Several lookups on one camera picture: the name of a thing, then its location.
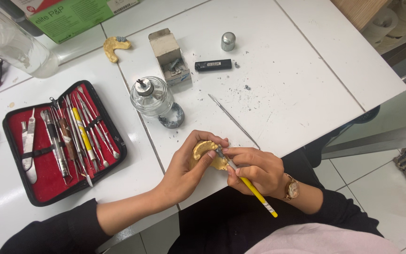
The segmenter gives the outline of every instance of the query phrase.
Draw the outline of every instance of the yellow handled instrument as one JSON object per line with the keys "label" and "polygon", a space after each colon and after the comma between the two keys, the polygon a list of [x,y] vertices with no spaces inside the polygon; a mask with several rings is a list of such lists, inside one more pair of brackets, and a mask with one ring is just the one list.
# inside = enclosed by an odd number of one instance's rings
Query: yellow handled instrument
{"label": "yellow handled instrument", "polygon": [[[234,169],[237,169],[236,164],[230,159],[228,159],[228,164]],[[245,177],[240,177],[240,179],[245,183],[245,185],[253,192],[253,194],[261,201],[261,203],[264,205],[264,207],[274,216],[275,218],[278,217],[277,212],[272,208],[272,206],[267,203],[267,201],[264,199],[264,197],[259,193],[259,191],[253,186],[253,184]]]}
{"label": "yellow handled instrument", "polygon": [[90,141],[87,137],[86,130],[84,129],[84,125],[82,125],[81,117],[79,117],[78,109],[72,108],[74,118],[76,119],[76,123],[78,124],[79,132],[81,132],[82,140],[84,141],[84,145],[86,146],[87,153],[89,154],[90,160],[95,160],[95,155],[93,154],[92,145],[90,145]]}

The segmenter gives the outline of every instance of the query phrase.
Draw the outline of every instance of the dental stone model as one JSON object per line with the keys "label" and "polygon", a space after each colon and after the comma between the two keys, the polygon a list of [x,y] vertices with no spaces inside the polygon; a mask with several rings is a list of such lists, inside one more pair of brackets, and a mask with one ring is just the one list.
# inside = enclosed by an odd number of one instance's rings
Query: dental stone model
{"label": "dental stone model", "polygon": [[[198,163],[200,158],[209,150],[216,150],[218,145],[212,141],[199,141],[194,149],[192,150],[192,154],[190,156],[190,169],[193,169],[195,165]],[[228,160],[226,158],[221,158],[216,156],[211,163],[211,166],[218,170],[226,170],[226,166],[228,166]]]}
{"label": "dental stone model", "polygon": [[109,37],[103,43],[104,53],[106,53],[109,61],[116,63],[118,61],[117,55],[114,53],[114,49],[128,49],[131,46],[131,42],[125,37]]}

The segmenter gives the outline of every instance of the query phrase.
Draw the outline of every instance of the rose gold watch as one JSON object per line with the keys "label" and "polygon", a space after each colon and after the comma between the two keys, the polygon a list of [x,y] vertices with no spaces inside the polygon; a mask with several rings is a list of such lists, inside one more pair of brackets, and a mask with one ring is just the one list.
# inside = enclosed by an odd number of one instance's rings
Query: rose gold watch
{"label": "rose gold watch", "polygon": [[289,176],[289,178],[290,178],[290,181],[286,184],[286,187],[285,187],[285,194],[286,194],[285,199],[287,199],[287,200],[295,199],[300,194],[299,182],[297,182],[294,178],[292,178],[292,176],[290,176],[286,173],[285,173],[285,175]]}

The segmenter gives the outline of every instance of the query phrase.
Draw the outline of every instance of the left hand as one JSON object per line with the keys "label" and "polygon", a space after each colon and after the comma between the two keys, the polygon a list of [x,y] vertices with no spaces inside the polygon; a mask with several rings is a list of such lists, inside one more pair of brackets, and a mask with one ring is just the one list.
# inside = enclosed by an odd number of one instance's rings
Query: left hand
{"label": "left hand", "polygon": [[194,192],[206,168],[211,165],[212,160],[217,156],[214,150],[208,151],[201,157],[197,165],[190,170],[190,156],[195,145],[200,140],[210,140],[222,147],[229,146],[228,138],[222,139],[207,131],[193,130],[183,145],[173,154],[164,178],[155,187],[156,193],[161,197],[161,202],[166,202],[166,206],[170,207],[187,199]]}

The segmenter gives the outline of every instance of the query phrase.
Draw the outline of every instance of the black sleeve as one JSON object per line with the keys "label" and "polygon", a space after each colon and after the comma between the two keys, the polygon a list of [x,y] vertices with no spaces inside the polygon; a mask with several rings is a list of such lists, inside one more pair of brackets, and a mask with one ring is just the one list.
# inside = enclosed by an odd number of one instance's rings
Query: black sleeve
{"label": "black sleeve", "polygon": [[377,230],[379,221],[369,218],[367,213],[362,212],[357,205],[353,204],[352,199],[346,199],[344,195],[335,191],[321,190],[324,194],[324,201],[318,212],[308,215],[310,221],[383,237]]}
{"label": "black sleeve", "polygon": [[5,253],[95,253],[109,240],[97,219],[97,201],[91,199],[42,222],[31,222],[3,245]]}

